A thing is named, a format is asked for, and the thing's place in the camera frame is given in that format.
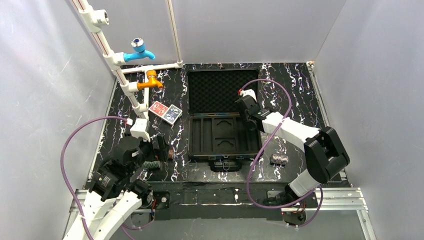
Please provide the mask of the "brown poker chip stack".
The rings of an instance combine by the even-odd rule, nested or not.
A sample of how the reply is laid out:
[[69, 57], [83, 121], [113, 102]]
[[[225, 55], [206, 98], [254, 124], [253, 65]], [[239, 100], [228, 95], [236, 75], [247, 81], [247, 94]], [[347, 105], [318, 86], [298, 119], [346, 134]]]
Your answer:
[[168, 160], [173, 160], [175, 158], [175, 151], [173, 149], [170, 149], [168, 151]]

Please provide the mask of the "green poker chip stack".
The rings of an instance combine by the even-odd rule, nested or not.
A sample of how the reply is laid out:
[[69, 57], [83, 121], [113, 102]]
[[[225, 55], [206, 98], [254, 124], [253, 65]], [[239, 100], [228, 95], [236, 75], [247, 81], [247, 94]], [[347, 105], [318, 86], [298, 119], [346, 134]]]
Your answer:
[[155, 161], [145, 161], [142, 165], [146, 170], [157, 170], [161, 168], [161, 162], [158, 160]]

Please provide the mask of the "blue orange poker chip stack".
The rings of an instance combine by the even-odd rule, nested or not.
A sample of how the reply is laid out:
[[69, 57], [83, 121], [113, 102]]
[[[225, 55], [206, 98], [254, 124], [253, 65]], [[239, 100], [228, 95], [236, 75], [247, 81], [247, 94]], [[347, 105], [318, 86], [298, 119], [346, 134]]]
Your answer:
[[281, 154], [272, 154], [269, 162], [271, 165], [285, 166], [289, 162], [289, 157]]

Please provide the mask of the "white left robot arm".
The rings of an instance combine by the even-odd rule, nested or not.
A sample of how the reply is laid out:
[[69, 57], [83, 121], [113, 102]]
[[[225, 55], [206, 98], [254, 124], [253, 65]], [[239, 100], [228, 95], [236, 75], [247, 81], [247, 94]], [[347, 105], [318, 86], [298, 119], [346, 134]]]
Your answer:
[[63, 238], [108, 240], [135, 210], [153, 208], [152, 186], [131, 178], [139, 168], [172, 159], [173, 154], [161, 134], [150, 141], [123, 137], [94, 171], [84, 201], [76, 200], [80, 213]]

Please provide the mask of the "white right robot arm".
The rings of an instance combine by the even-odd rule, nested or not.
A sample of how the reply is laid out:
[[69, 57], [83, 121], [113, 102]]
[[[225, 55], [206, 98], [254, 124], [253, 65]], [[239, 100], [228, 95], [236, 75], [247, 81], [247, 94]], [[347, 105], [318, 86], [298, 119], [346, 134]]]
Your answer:
[[276, 197], [278, 207], [288, 207], [303, 200], [349, 165], [350, 157], [334, 128], [301, 124], [273, 109], [261, 108], [250, 95], [241, 96], [235, 104], [248, 129], [278, 136], [304, 152], [306, 169]]

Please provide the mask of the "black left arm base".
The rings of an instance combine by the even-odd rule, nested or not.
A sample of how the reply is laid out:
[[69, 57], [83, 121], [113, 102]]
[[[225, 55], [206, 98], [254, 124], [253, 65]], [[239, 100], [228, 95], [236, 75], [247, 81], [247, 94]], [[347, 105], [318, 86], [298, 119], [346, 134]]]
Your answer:
[[141, 199], [138, 209], [150, 210], [151, 219], [154, 218], [157, 210], [167, 210], [170, 207], [171, 197], [168, 191], [154, 192], [150, 184], [140, 179], [130, 182], [125, 190]]

